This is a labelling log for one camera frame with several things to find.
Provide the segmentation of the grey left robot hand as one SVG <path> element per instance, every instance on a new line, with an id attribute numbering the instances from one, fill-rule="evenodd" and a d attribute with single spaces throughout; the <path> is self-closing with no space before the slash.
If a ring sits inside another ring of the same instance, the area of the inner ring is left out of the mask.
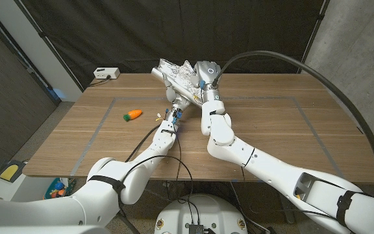
<path id="1" fill-rule="evenodd" d="M 162 76 L 166 86 L 166 97 L 168 101 L 172 103 L 172 108 L 167 111 L 165 120 L 175 125 L 177 121 L 181 119 L 182 113 L 188 108 L 191 102 L 185 97 L 176 93 L 176 91 L 173 89 L 172 83 L 168 80 L 165 73 Z"/>

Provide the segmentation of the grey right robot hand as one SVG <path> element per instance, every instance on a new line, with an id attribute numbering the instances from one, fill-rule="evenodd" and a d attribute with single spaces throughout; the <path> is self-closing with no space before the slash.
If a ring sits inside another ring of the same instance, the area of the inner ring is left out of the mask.
<path id="1" fill-rule="evenodd" d="M 221 68 L 215 62 L 198 61 L 194 66 L 195 74 L 190 76 L 194 88 L 201 90 L 203 103 L 220 100 L 218 85 L 213 84 L 220 74 Z"/>

